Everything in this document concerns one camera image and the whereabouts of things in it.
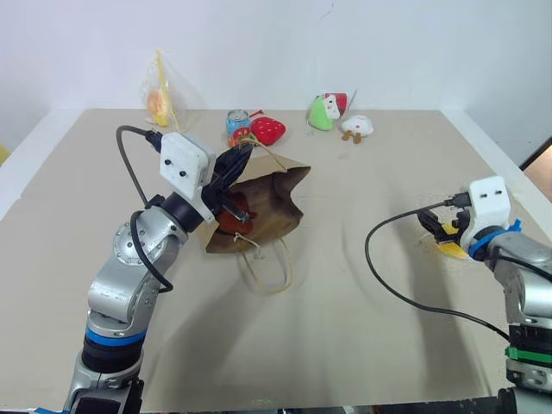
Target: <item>green band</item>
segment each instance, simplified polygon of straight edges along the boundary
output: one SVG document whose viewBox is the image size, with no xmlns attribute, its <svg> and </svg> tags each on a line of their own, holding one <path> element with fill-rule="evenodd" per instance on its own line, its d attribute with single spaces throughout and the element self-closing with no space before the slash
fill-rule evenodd
<svg viewBox="0 0 552 414">
<path fill-rule="evenodd" d="M 538 352 L 520 351 L 514 347 L 506 348 L 505 354 L 512 360 L 527 360 L 534 362 L 544 362 L 546 364 L 552 364 L 552 355 L 539 354 Z"/>
</svg>

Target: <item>plastic bag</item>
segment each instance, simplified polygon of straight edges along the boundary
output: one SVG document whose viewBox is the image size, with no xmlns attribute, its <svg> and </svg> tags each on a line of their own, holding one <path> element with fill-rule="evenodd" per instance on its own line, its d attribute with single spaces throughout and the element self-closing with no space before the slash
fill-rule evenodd
<svg viewBox="0 0 552 414">
<path fill-rule="evenodd" d="M 184 107 L 175 107 L 175 99 L 178 93 L 171 85 L 161 52 L 156 51 L 155 58 L 147 69 L 146 77 L 141 86 L 141 100 L 151 116 L 149 122 L 160 127 L 173 126 L 180 130 L 179 116 L 184 115 Z"/>
</svg>

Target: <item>beige table surface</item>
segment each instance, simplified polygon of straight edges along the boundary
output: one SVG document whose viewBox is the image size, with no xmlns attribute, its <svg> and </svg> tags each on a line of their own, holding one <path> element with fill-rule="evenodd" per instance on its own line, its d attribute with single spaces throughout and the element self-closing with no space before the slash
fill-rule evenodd
<svg viewBox="0 0 552 414">
<path fill-rule="evenodd" d="M 287 127 L 273 150 L 312 166 L 292 194 L 304 220 L 285 238 L 296 279 L 287 292 L 262 295 L 237 257 L 206 255 L 193 236 L 170 272 L 175 290 L 158 302 L 150 325 L 143 410 L 398 403 L 485 396 L 507 386 L 504 340 L 400 302 L 374 279 L 363 252 L 380 220 L 492 171 L 439 112 L 366 113 L 375 133 L 361 145 L 336 131 L 311 132 L 304 112 L 267 113 Z M 187 114 L 186 130 L 222 152 L 225 112 Z M 116 228 L 141 207 L 115 129 L 146 127 L 143 118 L 139 110 L 86 111 L 0 222 L 0 408 L 63 404 L 89 284 Z M 139 137 L 126 142 L 145 191 L 167 195 L 158 154 Z M 514 217 L 546 240 L 516 203 Z M 411 298 L 506 329 L 492 274 L 439 254 L 415 219 L 381 230 L 373 256 Z M 282 278 L 270 248 L 256 266 L 267 282 Z"/>
</svg>

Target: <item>brown paper bag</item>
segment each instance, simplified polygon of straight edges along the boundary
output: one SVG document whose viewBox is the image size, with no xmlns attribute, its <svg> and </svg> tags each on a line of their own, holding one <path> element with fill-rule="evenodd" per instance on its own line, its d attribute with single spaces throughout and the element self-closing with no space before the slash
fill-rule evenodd
<svg viewBox="0 0 552 414">
<path fill-rule="evenodd" d="M 252 158 L 236 184 L 230 187 L 248 201 L 249 210 L 256 213 L 253 228 L 247 238 L 261 246 L 278 240 L 293 231 L 303 212 L 292 202 L 291 192 L 311 170 L 309 166 L 280 155 Z M 223 233 L 219 224 L 204 224 L 197 230 L 199 240 L 207 253 L 241 253 L 254 248 L 248 241 Z"/>
</svg>

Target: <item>white toy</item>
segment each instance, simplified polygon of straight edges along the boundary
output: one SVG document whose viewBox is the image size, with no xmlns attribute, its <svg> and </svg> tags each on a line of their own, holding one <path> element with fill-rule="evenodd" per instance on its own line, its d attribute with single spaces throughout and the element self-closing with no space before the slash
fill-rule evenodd
<svg viewBox="0 0 552 414">
<path fill-rule="evenodd" d="M 342 140 L 348 141 L 351 135 L 354 135 L 353 142 L 360 144 L 362 137 L 368 136 L 373 132 L 372 121 L 367 116 L 353 115 L 342 123 Z"/>
</svg>

